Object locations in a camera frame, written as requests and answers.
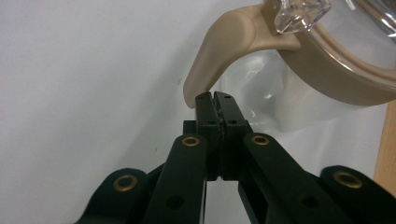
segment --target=wooden surface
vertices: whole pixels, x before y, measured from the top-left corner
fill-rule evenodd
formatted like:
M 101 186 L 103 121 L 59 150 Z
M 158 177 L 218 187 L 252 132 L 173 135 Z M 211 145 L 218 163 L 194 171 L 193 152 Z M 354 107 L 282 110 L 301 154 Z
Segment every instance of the wooden surface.
M 388 105 L 374 179 L 396 197 L 396 101 Z

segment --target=mounting hole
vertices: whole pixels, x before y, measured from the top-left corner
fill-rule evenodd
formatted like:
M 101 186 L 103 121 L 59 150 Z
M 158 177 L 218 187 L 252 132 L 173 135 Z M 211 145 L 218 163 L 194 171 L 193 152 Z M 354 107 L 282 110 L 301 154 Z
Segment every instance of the mounting hole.
M 317 208 L 319 207 L 319 202 L 318 199 L 315 198 L 312 195 L 305 195 L 302 199 L 301 199 L 301 203 L 303 205 L 305 205 L 306 207 L 309 208 Z
M 135 175 L 121 175 L 113 183 L 113 188 L 119 192 L 125 192 L 133 189 L 137 184 Z
M 199 144 L 199 139 L 196 137 L 185 137 L 182 141 L 184 146 L 195 147 Z
M 336 171 L 334 172 L 333 177 L 338 183 L 349 187 L 350 189 L 359 189 L 363 186 L 363 183 L 359 178 L 345 171 Z
M 268 143 L 270 143 L 270 140 L 268 140 L 268 138 L 266 138 L 266 137 L 264 137 L 264 136 L 259 136 L 259 135 L 253 136 L 253 137 L 251 138 L 251 141 L 252 141 L 254 144 L 260 145 L 260 146 L 265 146 L 265 145 L 267 145 Z
M 183 198 L 178 195 L 171 196 L 166 200 L 166 207 L 172 210 L 179 209 L 183 204 Z

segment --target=brass insert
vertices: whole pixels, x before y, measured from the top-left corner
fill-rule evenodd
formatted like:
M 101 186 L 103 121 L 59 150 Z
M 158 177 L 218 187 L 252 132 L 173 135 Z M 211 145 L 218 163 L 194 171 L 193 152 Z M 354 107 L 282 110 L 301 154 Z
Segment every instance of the brass insert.
M 270 143 L 270 140 L 264 136 L 259 136 L 259 135 L 255 135 L 253 137 L 251 137 L 251 141 L 256 144 L 256 145 L 260 145 L 260 146 L 265 146 L 268 145 L 268 143 Z
M 334 172 L 333 177 L 338 183 L 351 189 L 359 189 L 363 186 L 359 178 L 345 171 Z
M 196 137 L 185 137 L 182 141 L 184 146 L 195 147 L 199 144 L 199 139 Z
M 121 184 L 121 181 L 128 181 L 128 184 Z M 113 183 L 113 188 L 116 191 L 125 192 L 133 189 L 137 184 L 137 177 L 134 175 L 121 175 Z

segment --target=tan plastic handle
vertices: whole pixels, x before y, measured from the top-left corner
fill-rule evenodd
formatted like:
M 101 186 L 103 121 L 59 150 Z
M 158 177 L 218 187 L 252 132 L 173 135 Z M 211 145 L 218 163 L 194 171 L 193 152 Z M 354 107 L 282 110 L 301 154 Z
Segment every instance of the tan plastic handle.
M 263 13 L 270 13 L 272 16 L 268 18 L 274 18 L 277 12 L 278 9 L 267 5 L 241 7 L 226 12 L 213 23 L 184 82 L 184 100 L 188 107 L 194 108 L 195 97 L 209 91 L 227 67 L 239 58 L 263 49 L 298 50 L 301 47 L 294 34 L 280 35 L 273 28 L 274 20 L 266 22 Z

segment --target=black metal bracket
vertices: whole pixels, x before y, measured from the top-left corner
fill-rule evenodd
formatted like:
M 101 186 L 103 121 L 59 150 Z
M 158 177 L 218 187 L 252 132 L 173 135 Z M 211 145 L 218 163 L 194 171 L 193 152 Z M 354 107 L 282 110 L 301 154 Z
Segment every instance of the black metal bracket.
M 239 181 L 251 223 L 396 223 L 396 200 L 344 166 L 306 171 L 271 136 L 254 133 L 234 98 L 195 98 L 166 163 L 122 169 L 93 194 L 77 223 L 203 223 L 206 181 Z

